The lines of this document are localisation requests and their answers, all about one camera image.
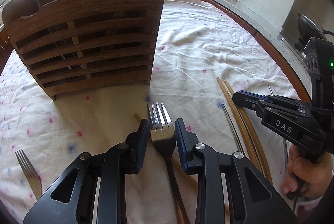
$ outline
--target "speckled countertop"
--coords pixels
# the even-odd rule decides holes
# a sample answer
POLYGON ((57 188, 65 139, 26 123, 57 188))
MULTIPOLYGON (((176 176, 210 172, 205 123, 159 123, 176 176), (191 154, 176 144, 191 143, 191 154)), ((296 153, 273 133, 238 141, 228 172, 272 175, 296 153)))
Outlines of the speckled countertop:
POLYGON ((301 56, 296 50, 282 37, 279 31, 271 26, 266 20, 236 0, 214 1, 228 8, 261 33, 282 54, 302 81, 309 95, 311 95, 311 79, 305 68, 305 63, 302 61, 301 56))

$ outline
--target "fork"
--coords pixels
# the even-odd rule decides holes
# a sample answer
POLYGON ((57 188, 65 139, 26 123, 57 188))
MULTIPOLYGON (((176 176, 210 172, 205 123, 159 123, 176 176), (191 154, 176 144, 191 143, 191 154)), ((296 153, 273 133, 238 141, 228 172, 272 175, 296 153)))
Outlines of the fork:
POLYGON ((22 149, 16 151, 15 155, 36 197, 36 200, 38 200, 42 196, 42 183, 36 170, 22 149))
POLYGON ((186 209, 184 208, 184 204, 182 201, 179 187, 177 185, 177 181, 176 181, 176 177, 175 177, 173 165, 172 165, 172 155, 176 147, 176 135, 174 132, 174 127, 168 115, 165 105, 161 103, 161 107, 164 112, 164 115, 167 121, 167 125, 165 123, 165 120, 161 112, 161 109, 159 107, 159 104, 156 103, 156 106, 157 106, 157 110, 159 113, 161 125, 159 123, 159 119, 158 119, 157 112, 154 107, 154 103, 151 104, 151 109, 152 109, 154 120, 152 119, 150 106, 147 105, 147 112, 148 112, 148 118, 149 118, 149 123, 150 123, 150 130, 151 130, 150 131, 151 140, 157 152, 161 154, 161 156, 166 162, 169 183, 172 189, 177 223, 178 224, 190 224, 186 209))

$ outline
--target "dark fork handle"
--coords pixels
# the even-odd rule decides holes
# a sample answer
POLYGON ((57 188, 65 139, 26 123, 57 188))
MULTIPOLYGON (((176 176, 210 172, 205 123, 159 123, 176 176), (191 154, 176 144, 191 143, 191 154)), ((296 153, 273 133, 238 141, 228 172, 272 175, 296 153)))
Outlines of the dark fork handle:
POLYGON ((184 208, 184 204, 182 201, 182 197, 180 194, 179 187, 177 185, 176 177, 174 174, 174 169, 172 165, 171 159, 165 159, 170 187, 172 189, 175 213, 177 224, 190 224, 186 209, 184 208))

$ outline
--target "metal rod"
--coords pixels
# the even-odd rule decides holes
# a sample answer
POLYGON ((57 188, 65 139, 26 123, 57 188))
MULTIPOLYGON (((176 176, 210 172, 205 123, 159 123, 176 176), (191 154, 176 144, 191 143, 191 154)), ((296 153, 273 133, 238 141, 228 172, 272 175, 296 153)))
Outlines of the metal rod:
MULTIPOLYGON (((270 85, 268 85, 268 87, 269 87, 271 96, 273 96, 273 91, 272 91, 270 85)), ((285 171, 287 171, 287 168, 288 168, 288 146, 287 146, 287 140, 284 137, 282 137, 282 139, 283 139, 283 148, 284 148, 285 171)))
POLYGON ((239 150, 240 152, 242 152, 242 153, 245 155, 245 151, 243 150, 243 147, 242 147, 242 145, 241 145, 240 139, 239 139, 239 137, 238 137, 238 134, 237 134, 237 132, 236 132, 236 130, 235 130, 235 127, 234 127, 234 125, 233 125, 233 122, 232 122, 232 120, 231 120, 231 117, 229 116, 228 111, 227 111, 225 105, 224 105, 223 103, 221 103, 221 105, 223 106, 224 113, 225 113, 225 115, 226 115, 226 118, 227 118, 227 120, 228 120, 228 124, 229 124, 229 126, 230 126, 230 128, 231 128, 231 131, 232 131, 232 133, 233 133, 234 140, 235 140, 235 142, 236 142, 236 144, 237 144, 238 150, 239 150))
POLYGON ((271 89, 270 85, 268 85, 268 87, 269 87, 269 90, 270 90, 270 94, 271 94, 271 96, 273 96, 273 91, 272 91, 272 89, 271 89))

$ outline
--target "blue gripper pad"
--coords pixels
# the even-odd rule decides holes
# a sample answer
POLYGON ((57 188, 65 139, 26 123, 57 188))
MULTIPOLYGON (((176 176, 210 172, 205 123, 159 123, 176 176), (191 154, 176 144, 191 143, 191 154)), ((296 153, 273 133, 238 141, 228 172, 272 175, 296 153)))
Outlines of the blue gripper pad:
POLYGON ((175 121, 175 133, 183 171, 188 175, 197 174, 196 157, 193 153, 194 145, 199 143, 197 136, 186 130, 183 119, 181 118, 175 121))
POLYGON ((130 133, 125 140, 130 146, 130 158, 127 158, 127 174, 137 174, 143 167, 146 146, 150 136, 150 127, 147 119, 142 119, 138 131, 130 133))
POLYGON ((250 98, 253 98, 253 99, 264 100, 266 102, 269 102, 269 99, 268 99, 267 96, 262 96, 262 95, 259 95, 259 94, 255 94, 255 93, 248 92, 248 91, 243 91, 243 90, 238 91, 238 93, 243 94, 246 98, 250 97, 250 98))

